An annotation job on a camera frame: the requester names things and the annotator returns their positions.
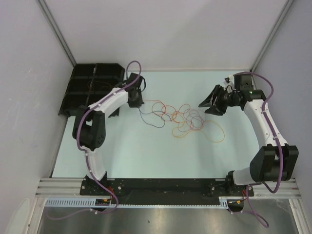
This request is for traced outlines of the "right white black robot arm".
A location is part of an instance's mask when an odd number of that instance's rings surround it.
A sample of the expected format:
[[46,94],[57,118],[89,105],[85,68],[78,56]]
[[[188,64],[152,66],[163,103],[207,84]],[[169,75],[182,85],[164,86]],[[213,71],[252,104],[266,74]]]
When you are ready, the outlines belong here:
[[247,168],[230,171],[225,191],[237,195],[243,186],[263,184],[270,193],[278,192],[281,182],[291,179],[299,150],[290,145],[278,130],[268,107],[272,95],[265,96],[255,89],[253,72],[239,72],[225,78],[224,85],[216,85],[199,104],[205,113],[222,116],[229,107],[240,107],[255,132],[259,151]]

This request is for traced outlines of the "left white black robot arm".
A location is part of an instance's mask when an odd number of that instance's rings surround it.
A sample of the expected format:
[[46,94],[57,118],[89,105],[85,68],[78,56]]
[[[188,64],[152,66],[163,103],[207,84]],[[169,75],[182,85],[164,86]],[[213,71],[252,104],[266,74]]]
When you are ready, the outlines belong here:
[[120,106],[128,104],[130,108],[139,108],[144,104],[141,85],[146,87],[145,78],[139,74],[130,76],[118,83],[103,98],[89,106],[80,106],[75,117],[72,136],[77,147],[84,152],[88,168],[88,176],[95,178],[91,190],[97,195],[104,194],[108,183],[103,180],[107,171],[102,156],[97,152],[106,138],[106,119]]

